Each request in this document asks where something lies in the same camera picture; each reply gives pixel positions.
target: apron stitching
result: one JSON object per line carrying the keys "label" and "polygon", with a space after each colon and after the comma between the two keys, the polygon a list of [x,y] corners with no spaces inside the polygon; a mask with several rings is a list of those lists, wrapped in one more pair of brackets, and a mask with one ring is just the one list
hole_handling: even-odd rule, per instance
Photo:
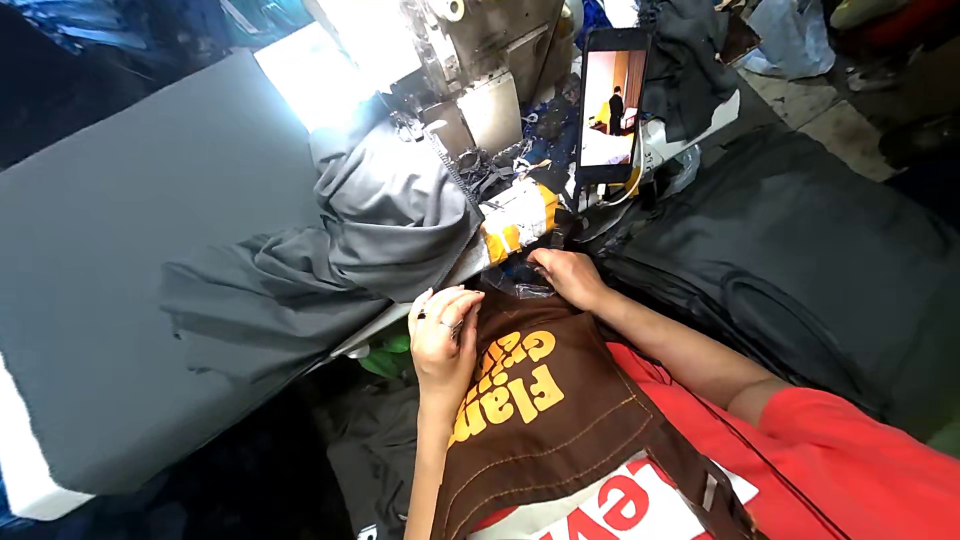
{"label": "apron stitching", "polygon": [[[561,448],[563,448],[563,447],[566,447],[566,446],[572,444],[575,440],[577,440],[577,439],[579,439],[580,437],[584,436],[588,431],[590,431],[590,430],[592,430],[594,427],[596,427],[596,425],[599,424],[601,420],[603,420],[604,418],[610,416],[611,414],[613,414],[614,411],[616,411],[616,410],[619,409],[620,407],[622,407],[622,406],[624,406],[624,405],[626,405],[626,404],[628,404],[628,403],[630,403],[630,402],[636,403],[636,404],[640,405],[641,408],[643,408],[644,410],[646,410],[646,408],[643,407],[643,404],[641,404],[640,402],[638,402],[638,401],[636,400],[636,396],[633,395],[633,392],[631,392],[631,395],[632,395],[632,397],[623,400],[622,402],[620,402],[619,404],[615,405],[613,408],[611,408],[611,409],[608,410],[607,412],[603,413],[603,415],[601,415],[599,418],[597,418],[596,420],[594,420],[593,422],[591,422],[589,426],[587,426],[586,428],[584,428],[582,431],[580,431],[579,433],[577,433],[576,435],[574,435],[573,438],[571,438],[570,440],[564,442],[563,444],[560,444],[560,445],[558,445],[558,446],[556,446],[556,447],[554,447],[554,448],[552,448],[552,449],[550,449],[550,450],[547,450],[547,451],[544,451],[544,452],[541,452],[541,453],[538,453],[538,454],[518,455],[518,456],[516,456],[516,457],[508,457],[508,458],[506,458],[506,459],[501,459],[500,461],[496,461],[495,463],[491,463],[490,465],[487,465],[487,466],[484,467],[483,469],[480,469],[480,470],[477,471],[472,477],[470,477],[469,479],[467,479],[467,481],[464,482],[464,485],[461,486],[460,489],[458,489],[457,492],[453,494],[453,497],[450,498],[450,505],[449,505],[449,506],[450,506],[450,507],[453,506],[453,502],[456,501],[457,496],[460,495],[460,493],[461,493],[463,490],[467,489],[467,486],[470,485],[471,482],[473,482],[477,477],[479,477],[481,474],[483,474],[484,472],[488,471],[488,470],[491,469],[492,467],[495,467],[495,466],[497,466],[497,465],[502,465],[502,464],[508,463],[508,462],[510,462],[510,461],[518,461],[518,460],[520,460],[520,459],[526,459],[526,458],[528,458],[528,457],[542,457],[542,456],[547,455],[547,454],[553,454],[553,453],[556,452],[557,450],[559,450],[559,449],[561,449]],[[650,421],[650,418],[648,418],[648,419],[643,423],[643,426],[646,427],[647,422],[649,422],[649,421]],[[449,518],[449,515],[450,515],[450,514],[449,514],[449,509],[448,509],[448,510],[447,510],[446,517],[444,517],[444,528],[446,528],[446,523],[447,523],[447,519]]]}
{"label": "apron stitching", "polygon": [[[639,403],[639,402],[636,401],[636,399],[628,399],[628,400],[625,400],[622,404],[620,404],[620,405],[618,405],[617,407],[615,407],[614,409],[620,408],[622,405],[625,405],[625,404],[627,404],[627,403],[629,403],[629,402],[631,402],[631,401],[633,401],[633,402],[635,402],[635,403]],[[568,478],[568,479],[564,479],[564,480],[561,480],[561,481],[559,481],[559,482],[546,483],[546,484],[542,484],[542,485],[534,485],[534,486],[529,486],[529,487],[518,487],[518,488],[515,488],[515,489],[508,489],[507,491],[503,491],[503,492],[500,492],[500,493],[497,493],[497,494],[495,494],[495,495],[491,495],[491,496],[487,497],[484,501],[482,501],[480,504],[478,504],[477,506],[475,506],[470,512],[467,513],[467,517],[464,518],[464,520],[463,520],[462,522],[460,522],[460,525],[458,525],[458,526],[456,527],[456,529],[454,529],[455,534],[453,535],[453,537],[454,537],[454,538],[457,537],[457,534],[456,534],[456,533],[459,533],[460,528],[464,525],[464,523],[467,522],[467,520],[470,518],[470,516],[473,514],[473,512],[475,512],[478,508],[480,508],[480,506],[486,504],[487,502],[489,502],[490,500],[492,500],[492,499],[494,499],[494,498],[496,498],[496,497],[500,497],[500,496],[502,496],[502,495],[507,495],[507,494],[509,494],[509,493],[516,493],[516,492],[519,492],[519,491],[530,491],[530,490],[532,490],[532,489],[540,489],[540,488],[542,488],[542,487],[555,487],[555,486],[558,486],[558,485],[563,485],[563,484],[568,483],[568,482],[570,482],[570,481],[572,481],[572,480],[578,479],[579,477],[582,477],[583,475],[586,475],[587,473],[593,471],[593,470],[596,469],[597,467],[599,467],[599,466],[603,465],[604,463],[610,461],[610,460],[613,458],[614,455],[616,455],[618,452],[620,452],[621,450],[623,450],[623,448],[626,447],[628,444],[630,444],[631,441],[633,441],[634,439],[636,439],[637,436],[640,435],[640,434],[643,432],[643,430],[646,429],[647,424],[649,424],[651,420],[653,420],[653,417],[652,417],[652,416],[649,417],[649,418],[647,418],[647,419],[643,422],[643,425],[640,426],[640,428],[639,428],[637,431],[634,432],[634,435],[633,435],[632,437],[630,437],[629,439],[627,439],[627,440],[626,440],[623,444],[621,444],[620,446],[616,447],[616,448],[613,450],[613,452],[611,452],[609,455],[607,455],[607,457],[604,457],[604,458],[601,459],[599,462],[597,462],[596,465],[593,465],[592,467],[590,467],[589,469],[585,470],[585,471],[582,472],[582,473],[576,474],[576,475],[574,475],[574,476],[572,476],[572,477],[570,477],[570,478]]]}

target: floor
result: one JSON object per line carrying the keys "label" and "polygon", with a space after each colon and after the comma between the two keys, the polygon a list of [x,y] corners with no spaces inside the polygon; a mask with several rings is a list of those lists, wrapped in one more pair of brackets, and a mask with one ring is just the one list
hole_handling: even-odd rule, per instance
{"label": "floor", "polygon": [[854,171],[883,182],[896,171],[877,149],[880,136],[919,118],[960,108],[960,72],[948,68],[957,63],[960,37],[919,55],[898,86],[858,93],[846,86],[846,68],[851,64],[842,57],[828,74],[796,81],[738,69],[743,105],[730,135],[779,121],[820,141]]}
{"label": "floor", "polygon": [[791,130],[820,141],[861,175],[883,182],[894,174],[877,149],[881,132],[826,77],[786,81],[737,70]]}

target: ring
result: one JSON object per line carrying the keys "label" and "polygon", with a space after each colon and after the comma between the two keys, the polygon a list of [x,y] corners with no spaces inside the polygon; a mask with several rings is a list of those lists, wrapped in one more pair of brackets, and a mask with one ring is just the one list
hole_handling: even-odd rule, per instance
{"label": "ring", "polygon": [[456,341],[456,340],[457,340],[457,337],[460,336],[460,327],[462,327],[462,326],[464,325],[464,320],[463,320],[463,319],[460,319],[459,321],[457,321],[457,322],[456,322],[455,324],[453,324],[453,325],[448,325],[448,324],[445,323],[444,321],[440,321],[440,324],[442,324],[442,325],[444,325],[445,327],[447,327],[447,328],[450,329],[450,339]]}

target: red shirt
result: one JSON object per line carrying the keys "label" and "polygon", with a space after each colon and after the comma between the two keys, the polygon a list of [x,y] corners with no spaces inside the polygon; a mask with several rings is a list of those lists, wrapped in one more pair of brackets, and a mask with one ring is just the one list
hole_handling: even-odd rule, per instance
{"label": "red shirt", "polygon": [[[757,454],[662,370],[626,347],[613,357],[701,454],[728,471],[756,525],[774,540],[842,538]],[[960,461],[884,426],[841,398],[808,388],[775,394],[759,429],[709,405],[854,540],[960,538]],[[509,508],[470,540],[709,538],[656,464],[635,455],[564,500]]]}
{"label": "red shirt", "polygon": [[[701,454],[759,489],[745,504],[767,536],[836,538],[770,467],[679,385],[619,344],[621,368]],[[960,461],[876,422],[847,401],[809,388],[775,394],[759,428],[714,410],[850,538],[958,538]]]}

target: smartphone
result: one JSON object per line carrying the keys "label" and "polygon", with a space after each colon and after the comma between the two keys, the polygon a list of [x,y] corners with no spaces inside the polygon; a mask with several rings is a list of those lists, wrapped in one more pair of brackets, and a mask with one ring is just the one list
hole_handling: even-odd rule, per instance
{"label": "smartphone", "polygon": [[631,178],[650,44],[649,30],[641,28],[607,28],[587,36],[580,88],[578,197],[585,186],[623,184]]}

